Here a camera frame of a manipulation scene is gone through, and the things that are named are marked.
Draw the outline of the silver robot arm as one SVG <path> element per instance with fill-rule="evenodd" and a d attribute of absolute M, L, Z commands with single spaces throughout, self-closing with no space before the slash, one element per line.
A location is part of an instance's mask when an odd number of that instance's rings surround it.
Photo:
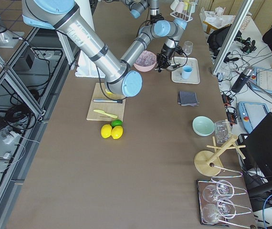
<path fill-rule="evenodd" d="M 121 2 L 128 7 L 135 19 L 139 18 L 148 9 L 151 24 L 164 20 L 164 17 L 160 13 L 159 0 L 121 0 Z"/>
<path fill-rule="evenodd" d="M 27 25 L 65 33 L 105 74 L 107 90 L 125 97 L 135 96 L 141 90 L 142 77 L 131 70 L 131 66 L 150 42 L 160 37 L 167 38 L 157 54 L 157 70 L 160 72 L 171 65 L 171 56 L 178 50 L 179 40 L 187 26 L 181 18 L 158 20 L 144 26 L 119 60 L 81 16 L 80 7 L 74 0 L 24 0 L 22 16 Z"/>

